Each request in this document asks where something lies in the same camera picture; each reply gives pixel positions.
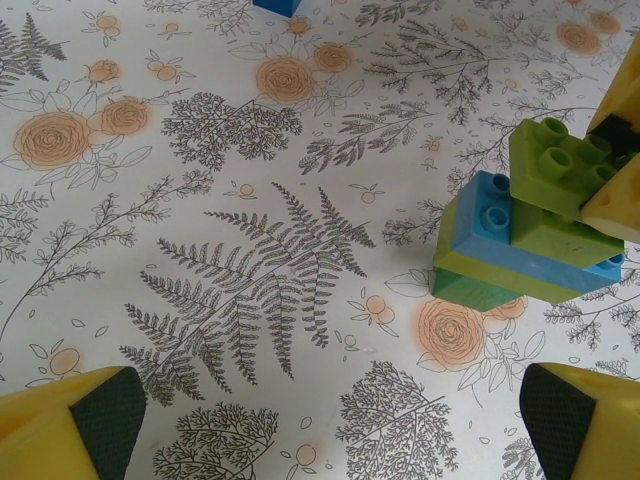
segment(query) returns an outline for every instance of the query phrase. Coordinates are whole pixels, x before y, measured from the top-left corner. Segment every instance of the blue lego block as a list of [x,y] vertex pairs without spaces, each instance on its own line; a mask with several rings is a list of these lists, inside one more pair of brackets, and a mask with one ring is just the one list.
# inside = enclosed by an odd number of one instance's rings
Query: blue lego block
[[291,18],[293,14],[296,13],[300,1],[301,0],[254,0],[253,4],[256,7],[264,8]]
[[512,206],[504,175],[478,172],[462,189],[452,250],[532,278],[587,293],[621,280],[623,255],[580,269],[510,245]]

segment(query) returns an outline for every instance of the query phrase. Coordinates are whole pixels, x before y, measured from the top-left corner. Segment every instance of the branch drawing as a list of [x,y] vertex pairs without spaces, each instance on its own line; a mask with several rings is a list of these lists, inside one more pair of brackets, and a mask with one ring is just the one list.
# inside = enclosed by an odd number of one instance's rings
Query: branch drawing
[[26,16],[20,36],[12,33],[0,20],[0,92],[6,92],[6,87],[15,85],[24,75],[47,81],[42,57],[60,61],[67,59],[60,43],[49,42],[36,27],[31,14]]
[[300,121],[290,108],[278,111],[254,100],[233,108],[224,102],[206,92],[173,102],[173,116],[164,119],[162,133],[176,137],[171,146],[183,163],[196,160],[219,171],[232,145],[247,160],[262,157],[270,161],[276,150],[287,149],[285,132],[302,133]]
[[116,204],[117,195],[109,194],[98,206],[92,210],[95,213],[95,224],[89,227],[78,227],[74,222],[65,220],[55,230],[43,239],[49,245],[50,252],[39,249],[33,262],[43,267],[40,276],[33,282],[27,291],[20,297],[9,316],[2,324],[0,341],[6,332],[20,306],[29,297],[37,295],[47,296],[59,284],[68,280],[86,281],[88,278],[100,278],[104,273],[87,262],[84,265],[69,260],[75,256],[86,254],[93,248],[118,242],[125,247],[132,247],[136,242],[134,227],[123,229],[119,223],[127,220],[134,223],[137,220],[157,223],[169,217],[170,209],[161,207],[161,202],[168,202],[173,196],[178,198],[190,195],[207,193],[213,179],[208,173],[198,170],[186,173],[182,183],[174,186],[171,177],[164,177],[160,182],[148,187],[141,194],[142,201],[133,203],[126,210],[119,210]]
[[273,445],[278,414],[218,403],[178,418],[178,440],[153,456],[155,474],[166,480],[255,479],[254,464]]
[[353,255],[353,244],[373,248],[364,225],[353,226],[338,213],[319,188],[322,217],[311,213],[289,190],[273,184],[282,196],[290,222],[270,222],[265,214],[208,212],[206,215],[238,227],[251,248],[234,247],[226,254],[220,243],[178,246],[165,239],[158,245],[179,265],[205,279],[158,277],[141,272],[142,281],[172,304],[181,315],[160,321],[134,305],[126,309],[134,325],[153,347],[121,346],[122,353],[138,368],[145,390],[162,405],[171,405],[175,391],[203,399],[194,359],[199,359],[215,383],[231,393],[225,376],[225,351],[245,380],[257,385],[258,340],[271,337],[276,358],[291,379],[291,345],[296,312],[316,346],[329,343],[325,318],[339,274],[348,270],[366,276]]
[[423,391],[391,362],[374,361],[352,393],[342,395],[347,423],[336,438],[348,444],[351,480],[443,478],[444,468],[458,468],[448,430],[451,409],[440,403],[444,397],[427,400]]
[[307,146],[307,156],[300,160],[302,174],[321,172],[334,165],[351,166],[364,155],[365,148],[387,153],[400,143],[408,145],[417,131],[411,126],[421,118],[434,115],[427,111],[426,102],[400,102],[380,106],[378,115],[354,113],[345,115],[345,125],[338,133],[347,132],[351,138],[336,143],[331,138],[314,140]]

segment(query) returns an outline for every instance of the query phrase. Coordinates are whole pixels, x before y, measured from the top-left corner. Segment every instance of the building block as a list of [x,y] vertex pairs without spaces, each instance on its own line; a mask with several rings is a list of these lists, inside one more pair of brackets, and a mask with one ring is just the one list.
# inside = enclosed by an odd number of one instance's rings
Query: building block
[[513,202],[511,245],[579,268],[624,251],[619,238],[520,200]]
[[581,221],[580,206],[615,174],[609,143],[572,137],[555,118],[523,120],[509,137],[511,196]]
[[296,13],[301,0],[254,0],[256,7],[264,8],[274,13],[291,18]]
[[451,249],[453,227],[458,209],[458,197],[445,207],[440,219],[440,233],[434,256],[434,265],[450,272],[474,278],[506,290],[521,292],[549,303],[561,303],[582,295],[581,292],[559,287],[550,283],[496,267],[490,263],[466,257]]
[[431,294],[463,307],[486,312],[522,295],[474,278],[458,275],[444,268],[436,271]]
[[585,204],[582,218],[607,235],[640,243],[640,154]]
[[640,477],[640,383],[532,364],[522,379],[520,412],[546,478]]
[[622,279],[624,255],[582,270],[511,245],[513,199],[504,175],[480,171],[458,197],[452,240],[455,252],[582,293]]

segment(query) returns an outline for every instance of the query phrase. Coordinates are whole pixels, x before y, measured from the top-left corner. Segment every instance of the green lego block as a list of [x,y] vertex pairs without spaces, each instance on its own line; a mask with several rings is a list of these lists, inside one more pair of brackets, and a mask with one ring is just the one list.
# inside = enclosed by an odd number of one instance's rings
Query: green lego block
[[549,303],[561,303],[579,297],[582,293],[576,290],[552,285],[551,283],[531,278],[522,273],[512,272],[506,268],[496,267],[475,258],[467,257],[451,249],[453,227],[456,220],[458,198],[454,198],[444,209],[440,220],[440,233],[434,257],[434,265],[450,272],[475,278],[507,290],[517,290],[523,295],[538,298]]
[[458,275],[443,268],[439,268],[436,272],[436,281],[431,294],[436,298],[479,312],[486,312],[522,296],[520,293]]
[[513,201],[511,245],[580,268],[624,251],[624,240],[520,200]]
[[606,140],[572,137],[555,118],[523,120],[509,137],[511,196],[580,221],[580,206],[616,174],[610,154]]

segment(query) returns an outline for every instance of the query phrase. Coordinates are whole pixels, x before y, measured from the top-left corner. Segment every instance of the orange rose illustration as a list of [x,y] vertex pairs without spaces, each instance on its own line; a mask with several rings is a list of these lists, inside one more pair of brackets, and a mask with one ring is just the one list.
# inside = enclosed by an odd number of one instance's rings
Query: orange rose illustration
[[120,69],[111,60],[100,60],[89,68],[89,80],[91,83],[103,83],[113,80],[118,76]]
[[93,130],[113,135],[130,135],[147,124],[147,106],[133,100],[111,103],[89,118]]
[[478,312],[437,298],[422,309],[418,331],[427,352],[453,371],[463,370],[473,362],[486,340]]
[[313,52],[313,59],[324,72],[342,72],[351,65],[351,52],[339,43],[325,43]]
[[590,20],[593,28],[599,33],[614,35],[620,31],[620,22],[618,22],[618,20],[610,13],[592,13]]
[[87,120],[75,113],[37,115],[16,133],[13,146],[34,170],[53,170],[75,163],[89,146]]
[[587,25],[567,22],[556,30],[560,42],[574,53],[593,56],[600,51],[600,39]]
[[295,103],[313,91],[311,70],[300,60],[278,57],[265,61],[256,75],[258,88],[274,100]]

